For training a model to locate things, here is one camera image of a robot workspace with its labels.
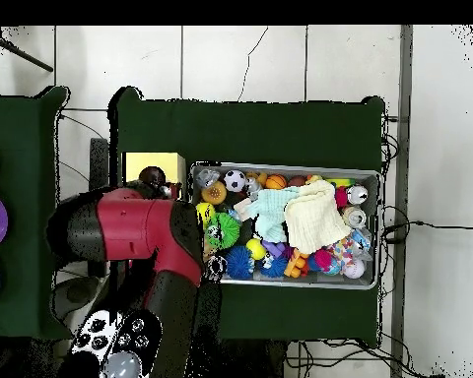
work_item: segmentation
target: green tablecloth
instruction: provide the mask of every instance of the green tablecloth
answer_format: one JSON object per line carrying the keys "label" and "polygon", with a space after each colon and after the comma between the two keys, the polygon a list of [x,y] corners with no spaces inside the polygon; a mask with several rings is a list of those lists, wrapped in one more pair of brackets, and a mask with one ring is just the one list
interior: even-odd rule
{"label": "green tablecloth", "polygon": [[[378,97],[363,103],[154,101],[127,88],[110,103],[110,138],[119,154],[176,152],[187,168],[218,160],[380,171],[382,111]],[[377,286],[223,285],[223,339],[361,338],[374,346],[376,329]]]}
{"label": "green tablecloth", "polygon": [[0,199],[9,215],[0,244],[0,336],[69,338],[51,314],[53,271],[45,240],[54,211],[54,126],[68,90],[0,96]]}

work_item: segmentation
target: white cloth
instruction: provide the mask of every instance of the white cloth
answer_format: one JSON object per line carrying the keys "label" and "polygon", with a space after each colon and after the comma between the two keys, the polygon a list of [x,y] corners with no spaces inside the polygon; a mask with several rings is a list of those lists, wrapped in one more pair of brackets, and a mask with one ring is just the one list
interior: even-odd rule
{"label": "white cloth", "polygon": [[335,188],[318,180],[299,188],[299,197],[285,210],[289,244],[303,254],[312,254],[349,235],[351,228],[336,209]]}

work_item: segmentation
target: basketball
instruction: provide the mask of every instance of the basketball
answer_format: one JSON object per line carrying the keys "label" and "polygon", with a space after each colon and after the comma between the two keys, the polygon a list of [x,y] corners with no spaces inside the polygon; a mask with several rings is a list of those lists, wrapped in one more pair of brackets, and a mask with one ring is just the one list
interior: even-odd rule
{"label": "basketball", "polygon": [[287,184],[288,182],[286,181],[286,178],[279,174],[270,175],[266,179],[266,188],[271,188],[273,190],[282,190],[283,188],[286,188]]}

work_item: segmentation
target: gray plastic bin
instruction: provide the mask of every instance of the gray plastic bin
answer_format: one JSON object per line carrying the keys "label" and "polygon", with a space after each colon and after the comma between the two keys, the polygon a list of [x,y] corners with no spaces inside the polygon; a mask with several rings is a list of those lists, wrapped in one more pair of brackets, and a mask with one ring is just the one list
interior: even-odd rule
{"label": "gray plastic bin", "polygon": [[[238,169],[243,172],[266,172],[267,174],[282,174],[288,180],[295,175],[318,174],[323,178],[354,178],[357,183],[364,185],[369,192],[367,200],[361,205],[361,208],[367,214],[366,228],[372,233],[372,261],[367,262],[367,269],[362,277],[353,280],[341,275],[326,276],[322,273],[309,272],[306,277],[292,279],[282,277],[279,279],[269,279],[258,271],[254,272],[253,280],[234,280],[224,276],[222,283],[243,284],[243,285],[279,285],[279,286],[297,286],[297,287],[322,287],[322,288],[343,288],[343,289],[370,289],[376,282],[379,273],[379,242],[380,242],[380,221],[382,216],[381,196],[382,186],[381,176],[376,171],[358,170],[358,169],[338,169],[338,168],[310,168],[304,166],[285,166],[285,165],[259,165],[249,163],[222,162],[219,166],[209,166],[199,162],[191,168],[191,178],[205,168],[215,169],[221,173],[221,178],[232,170]],[[201,191],[196,181],[193,181],[193,194],[191,203],[196,205],[200,203]]]}

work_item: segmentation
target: yellow ball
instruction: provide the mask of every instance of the yellow ball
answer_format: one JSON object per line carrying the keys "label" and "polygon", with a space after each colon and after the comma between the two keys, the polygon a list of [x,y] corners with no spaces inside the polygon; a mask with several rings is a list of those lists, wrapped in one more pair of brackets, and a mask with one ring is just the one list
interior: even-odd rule
{"label": "yellow ball", "polygon": [[252,259],[256,261],[262,260],[266,255],[266,249],[264,249],[258,239],[250,239],[245,246],[251,252],[250,256]]}
{"label": "yellow ball", "polygon": [[208,222],[216,213],[216,209],[210,203],[198,203],[196,205],[196,212],[198,212],[198,219],[203,221],[203,228],[207,227]]}

